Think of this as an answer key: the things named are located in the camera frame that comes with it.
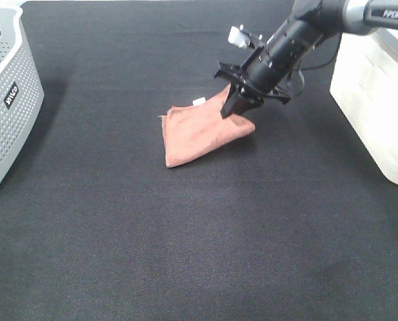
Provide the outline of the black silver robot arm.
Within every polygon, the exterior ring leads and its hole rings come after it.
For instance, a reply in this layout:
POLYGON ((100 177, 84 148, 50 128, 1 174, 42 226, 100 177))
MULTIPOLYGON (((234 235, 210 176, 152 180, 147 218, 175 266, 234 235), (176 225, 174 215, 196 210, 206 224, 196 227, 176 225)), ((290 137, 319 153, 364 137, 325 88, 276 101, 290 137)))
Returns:
POLYGON ((368 35, 380 27, 398 30, 398 1, 295 1, 267 41, 232 27, 229 43, 252 53, 240 66, 219 65, 216 77, 231 84, 222 118, 260 107, 266 98, 288 103, 294 93, 279 84, 300 69, 308 52, 335 35, 368 35))

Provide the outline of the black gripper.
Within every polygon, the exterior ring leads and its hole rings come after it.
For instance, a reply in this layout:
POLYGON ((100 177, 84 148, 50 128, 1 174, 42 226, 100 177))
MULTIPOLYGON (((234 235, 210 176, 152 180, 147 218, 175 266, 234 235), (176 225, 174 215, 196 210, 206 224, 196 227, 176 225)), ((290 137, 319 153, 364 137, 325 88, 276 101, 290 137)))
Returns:
POLYGON ((219 62, 215 77, 229 82, 221 117, 242 115, 259 108, 266 99, 288 103, 292 96, 279 83, 298 62, 299 51, 294 46, 258 47, 241 65, 219 62))

